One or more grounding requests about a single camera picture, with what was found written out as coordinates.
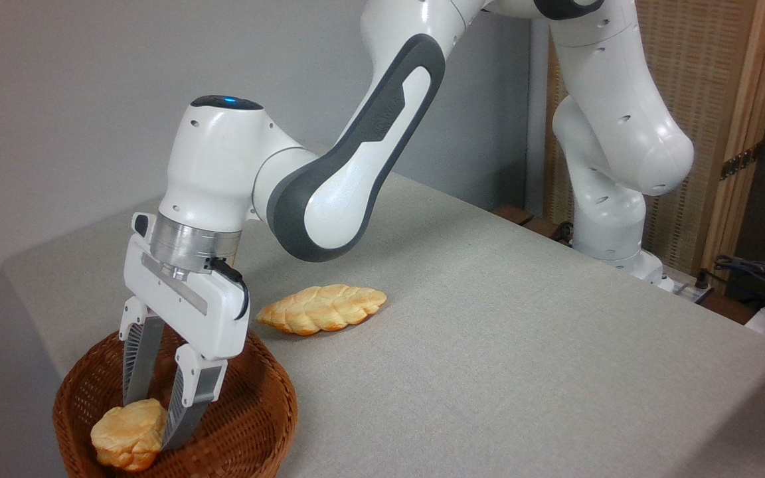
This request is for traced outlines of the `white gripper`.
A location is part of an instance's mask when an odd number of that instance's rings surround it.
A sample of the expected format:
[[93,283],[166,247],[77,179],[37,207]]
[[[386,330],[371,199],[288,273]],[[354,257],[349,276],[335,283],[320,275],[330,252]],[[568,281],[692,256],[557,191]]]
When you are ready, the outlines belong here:
[[240,231],[201,230],[142,212],[131,218],[131,229],[124,281],[134,296],[124,303],[118,334],[124,343],[124,405],[147,398],[165,323],[189,343],[175,355],[161,448],[170,451],[191,439],[220,396],[225,359],[245,345],[250,296],[231,266]]

